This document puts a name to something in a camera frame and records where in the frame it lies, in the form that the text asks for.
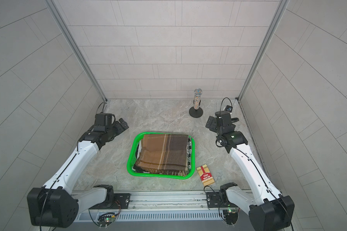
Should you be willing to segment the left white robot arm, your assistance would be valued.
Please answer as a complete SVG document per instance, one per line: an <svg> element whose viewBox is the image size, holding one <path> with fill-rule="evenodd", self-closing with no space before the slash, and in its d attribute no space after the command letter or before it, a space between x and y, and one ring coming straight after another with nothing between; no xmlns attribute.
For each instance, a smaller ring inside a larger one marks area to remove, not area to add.
<svg viewBox="0 0 347 231"><path fill-rule="evenodd" d="M114 114L95 115L94 124L79 138L76 148L54 176L27 195L30 221L33 226L67 228L83 211L117 205L113 186L98 185L72 196L74 186L88 163L108 142L128 129Z"/></svg>

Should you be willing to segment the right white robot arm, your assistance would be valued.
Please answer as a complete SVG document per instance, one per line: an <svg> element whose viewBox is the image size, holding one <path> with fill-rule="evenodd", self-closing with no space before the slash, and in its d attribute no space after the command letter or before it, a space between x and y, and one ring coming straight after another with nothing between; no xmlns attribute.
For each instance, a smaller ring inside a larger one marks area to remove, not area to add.
<svg viewBox="0 0 347 231"><path fill-rule="evenodd" d="M235 130L235 122L228 111L210 116L206 128L215 132L217 147L224 147L244 174L252 195L239 186L224 184L220 188L223 199L248 214L256 231L278 231L292 227L295 204L290 196L283 196L255 159L246 137Z"/></svg>

